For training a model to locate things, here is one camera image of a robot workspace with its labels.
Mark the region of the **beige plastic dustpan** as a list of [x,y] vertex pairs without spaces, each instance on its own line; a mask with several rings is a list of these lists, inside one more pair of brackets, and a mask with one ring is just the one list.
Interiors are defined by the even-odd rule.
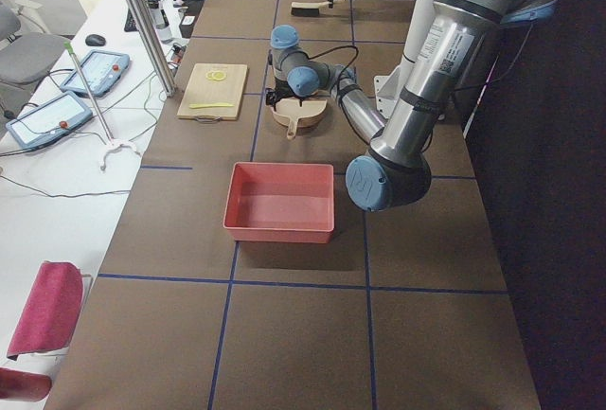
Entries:
[[323,119],[327,105],[319,99],[283,98],[270,112],[278,124],[286,127],[286,138],[294,140],[299,129],[313,127]]

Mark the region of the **beige brush black bristles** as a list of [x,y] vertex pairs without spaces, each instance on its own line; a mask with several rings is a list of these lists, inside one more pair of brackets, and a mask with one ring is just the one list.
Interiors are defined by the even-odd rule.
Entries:
[[321,2],[292,2],[290,13],[295,17],[317,17],[323,8],[333,8],[335,4],[345,0],[329,0]]

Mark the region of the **pink plastic bin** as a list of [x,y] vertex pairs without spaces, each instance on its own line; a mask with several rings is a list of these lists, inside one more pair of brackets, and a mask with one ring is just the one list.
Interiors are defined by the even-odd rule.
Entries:
[[234,240],[324,244],[334,226],[333,166],[234,165],[223,216]]

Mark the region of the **wooden cutting board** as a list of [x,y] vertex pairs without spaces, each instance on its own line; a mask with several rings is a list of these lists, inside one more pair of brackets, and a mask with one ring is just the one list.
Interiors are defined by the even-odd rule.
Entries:
[[[246,64],[196,63],[180,106],[179,119],[237,120],[248,74]],[[232,108],[190,109],[190,103],[229,102]]]

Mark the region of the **yellow plastic knife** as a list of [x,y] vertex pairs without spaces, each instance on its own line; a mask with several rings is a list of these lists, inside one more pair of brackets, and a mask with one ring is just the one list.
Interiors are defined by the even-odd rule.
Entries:
[[190,103],[188,108],[190,109],[206,109],[206,108],[232,108],[235,107],[233,103],[229,102],[208,102],[208,103]]

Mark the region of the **metal stand with rod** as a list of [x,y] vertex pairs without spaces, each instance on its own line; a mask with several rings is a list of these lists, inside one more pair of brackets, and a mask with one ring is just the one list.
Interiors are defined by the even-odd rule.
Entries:
[[88,83],[87,78],[84,75],[83,69],[81,67],[80,64],[80,60],[78,59],[76,53],[73,50],[73,47],[71,45],[70,42],[64,42],[63,43],[65,50],[67,51],[68,55],[70,56],[73,64],[74,64],[74,68],[77,72],[77,74],[79,75],[80,79],[82,80],[82,84],[83,87],[85,89],[86,94],[88,95],[90,101],[92,102],[92,106],[97,114],[97,118],[98,121],[100,122],[100,125],[103,129],[103,131],[105,132],[106,135],[106,144],[104,145],[104,149],[102,152],[101,157],[99,158],[99,168],[101,171],[105,171],[106,170],[106,165],[107,165],[107,157],[109,154],[113,153],[113,152],[118,152],[121,149],[125,148],[125,149],[130,149],[131,151],[133,151],[136,155],[141,155],[141,153],[139,152],[137,146],[134,144],[133,141],[131,140],[125,140],[125,139],[119,139],[114,137],[112,131],[110,130],[110,127],[107,123],[107,121],[105,120],[103,113],[101,112],[101,109],[98,105],[97,99],[95,98],[95,95]]

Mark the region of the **far teach pendant tablet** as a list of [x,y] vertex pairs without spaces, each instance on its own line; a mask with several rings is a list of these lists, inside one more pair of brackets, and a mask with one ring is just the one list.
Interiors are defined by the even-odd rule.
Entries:
[[[81,70],[95,98],[103,98],[118,83],[129,68],[131,58],[128,54],[91,50],[80,62]],[[60,85],[62,92],[73,92],[87,98],[88,93],[76,70],[73,70]]]

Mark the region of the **teach pendant tablet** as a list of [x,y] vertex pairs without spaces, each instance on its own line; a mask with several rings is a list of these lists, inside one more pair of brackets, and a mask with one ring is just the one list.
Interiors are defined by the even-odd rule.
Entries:
[[7,124],[19,146],[37,149],[55,143],[89,121],[92,109],[77,95],[65,92]]
[[[118,83],[129,68],[131,58],[128,54],[91,50],[80,62],[81,70],[95,98],[103,98]],[[76,70],[73,70],[60,85],[62,92],[73,92],[87,98],[88,93]]]

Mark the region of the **black computer mouse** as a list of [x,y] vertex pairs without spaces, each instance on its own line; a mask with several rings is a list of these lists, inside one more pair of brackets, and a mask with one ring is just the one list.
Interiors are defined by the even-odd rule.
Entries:
[[89,34],[85,38],[85,44],[88,46],[105,46],[106,39],[98,34]]

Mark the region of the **near teach pendant tablet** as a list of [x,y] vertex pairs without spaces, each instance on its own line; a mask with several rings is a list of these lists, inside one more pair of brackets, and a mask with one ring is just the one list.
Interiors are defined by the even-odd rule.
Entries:
[[92,109],[77,95],[65,92],[7,124],[19,146],[37,149],[55,143],[89,121]]

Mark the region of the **grey office chair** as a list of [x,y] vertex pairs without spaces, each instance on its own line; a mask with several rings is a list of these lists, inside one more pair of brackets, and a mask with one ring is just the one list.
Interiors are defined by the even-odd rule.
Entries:
[[15,12],[1,4],[1,40],[8,45],[1,49],[1,83],[33,93],[65,51],[68,41],[63,36],[29,32],[11,41],[21,28]]

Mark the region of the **red cloth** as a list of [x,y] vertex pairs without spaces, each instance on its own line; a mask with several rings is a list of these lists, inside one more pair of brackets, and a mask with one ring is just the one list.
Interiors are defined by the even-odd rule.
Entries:
[[[83,298],[84,275],[78,267],[70,262],[43,262],[10,339],[7,359],[68,347]],[[45,374],[1,369],[3,400],[41,401],[51,386],[52,379]]]

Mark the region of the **aluminium frame post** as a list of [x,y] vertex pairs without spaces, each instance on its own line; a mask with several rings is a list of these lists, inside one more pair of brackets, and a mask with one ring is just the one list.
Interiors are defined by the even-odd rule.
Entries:
[[138,33],[151,60],[152,68],[160,79],[167,98],[174,96],[176,83],[165,59],[160,41],[155,32],[151,13],[145,0],[126,0],[127,6],[135,19]]

